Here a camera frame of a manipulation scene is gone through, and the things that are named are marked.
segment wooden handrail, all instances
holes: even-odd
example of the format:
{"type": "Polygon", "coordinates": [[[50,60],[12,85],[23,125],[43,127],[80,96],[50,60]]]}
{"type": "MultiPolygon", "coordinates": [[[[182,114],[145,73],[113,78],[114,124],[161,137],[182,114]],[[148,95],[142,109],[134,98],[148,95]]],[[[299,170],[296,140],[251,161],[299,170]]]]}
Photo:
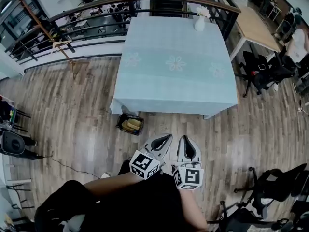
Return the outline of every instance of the wooden handrail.
{"type": "MultiPolygon", "coordinates": [[[[95,8],[95,7],[98,7],[98,6],[107,5],[107,4],[111,4],[111,3],[118,3],[118,2],[128,2],[128,1],[136,1],[136,0],[99,0],[99,1],[91,2],[91,3],[87,3],[84,6],[81,6],[81,7],[78,7],[78,8],[57,14],[57,15],[53,16],[52,18],[50,18],[49,21],[50,22],[56,21],[56,20],[59,20],[60,18],[68,16],[70,14],[77,13],[77,12],[87,10],[87,9],[91,9],[91,8],[95,8]]],[[[218,9],[223,9],[223,10],[235,12],[235,13],[238,13],[238,14],[241,13],[241,10],[239,8],[232,7],[232,6],[222,4],[222,3],[219,3],[219,2],[215,2],[213,0],[170,0],[170,1],[185,1],[185,2],[191,2],[191,3],[197,3],[197,4],[204,4],[204,5],[208,5],[208,6],[211,6],[211,7],[216,7],[218,9]]]]}

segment power cord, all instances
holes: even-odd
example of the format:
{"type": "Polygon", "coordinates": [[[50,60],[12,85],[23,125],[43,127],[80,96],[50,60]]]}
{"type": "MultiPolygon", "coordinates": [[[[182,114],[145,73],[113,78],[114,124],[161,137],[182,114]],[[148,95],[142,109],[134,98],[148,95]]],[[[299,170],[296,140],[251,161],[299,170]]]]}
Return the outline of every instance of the power cord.
{"type": "Polygon", "coordinates": [[[84,173],[84,174],[89,174],[89,175],[94,176],[95,178],[101,179],[100,177],[98,177],[98,176],[96,176],[96,175],[94,175],[94,174],[91,174],[91,173],[88,173],[88,172],[85,172],[85,171],[78,171],[78,170],[76,170],[76,169],[74,169],[74,168],[72,168],[72,167],[70,167],[70,166],[64,165],[64,164],[62,164],[60,161],[55,160],[55,159],[53,158],[53,156],[54,156],[54,152],[52,151],[52,154],[51,154],[50,156],[44,157],[44,158],[51,158],[53,161],[58,162],[61,166],[64,166],[64,167],[67,167],[67,168],[71,168],[71,169],[72,169],[73,171],[75,171],[75,172],[84,173]]]}

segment black and white marker cube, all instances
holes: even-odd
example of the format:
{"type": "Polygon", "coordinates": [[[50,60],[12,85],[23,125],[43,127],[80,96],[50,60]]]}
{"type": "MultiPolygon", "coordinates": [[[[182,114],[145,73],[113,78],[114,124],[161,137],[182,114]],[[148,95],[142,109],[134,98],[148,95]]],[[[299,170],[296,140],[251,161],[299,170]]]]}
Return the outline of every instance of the black and white marker cube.
{"type": "Polygon", "coordinates": [[[160,161],[135,151],[130,161],[130,171],[143,179],[148,179],[154,173],[160,170],[160,161]]]}
{"type": "Polygon", "coordinates": [[[194,190],[202,185],[203,169],[178,167],[174,172],[177,189],[194,190]]]}

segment white shoe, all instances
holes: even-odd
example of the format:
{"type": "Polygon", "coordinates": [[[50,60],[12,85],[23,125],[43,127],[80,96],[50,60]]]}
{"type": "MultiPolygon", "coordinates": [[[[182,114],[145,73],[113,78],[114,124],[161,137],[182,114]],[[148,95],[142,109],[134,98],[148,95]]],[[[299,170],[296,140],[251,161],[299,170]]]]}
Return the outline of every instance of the white shoe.
{"type": "Polygon", "coordinates": [[[274,90],[278,91],[278,84],[276,84],[276,83],[274,84],[274,90]]]}

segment wooden floor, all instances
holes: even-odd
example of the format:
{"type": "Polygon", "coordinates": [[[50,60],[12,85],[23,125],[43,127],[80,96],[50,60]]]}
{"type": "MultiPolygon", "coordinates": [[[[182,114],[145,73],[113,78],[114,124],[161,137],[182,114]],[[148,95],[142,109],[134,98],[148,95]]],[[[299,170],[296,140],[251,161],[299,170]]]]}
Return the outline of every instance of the wooden floor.
{"type": "MultiPolygon", "coordinates": [[[[207,220],[217,218],[220,200],[227,205],[240,201],[241,193],[234,194],[233,189],[248,185],[252,179],[248,167],[256,167],[261,174],[308,162],[309,119],[297,111],[299,96],[290,80],[280,83],[277,92],[263,90],[261,96],[252,88],[245,99],[246,83],[237,79],[239,104],[209,120],[199,115],[140,113],[145,126],[140,136],[133,136],[118,130],[117,116],[109,112],[119,61],[93,58],[88,66],[75,69],[75,81],[68,64],[62,63],[0,82],[0,94],[32,115],[23,124],[38,141],[33,151],[44,156],[54,152],[54,158],[63,164],[97,176],[104,172],[116,175],[122,161],[149,136],[164,132],[174,138],[166,159],[169,166],[176,160],[179,138],[186,134],[202,150],[205,178],[196,195],[207,220]]],[[[11,169],[14,177],[32,179],[30,202],[36,207],[67,180],[85,183],[94,179],[51,159],[11,161],[16,165],[11,169]]],[[[292,203],[291,198],[274,202],[269,220],[289,217],[292,203]]],[[[34,209],[28,214],[33,216],[34,209]]]]}

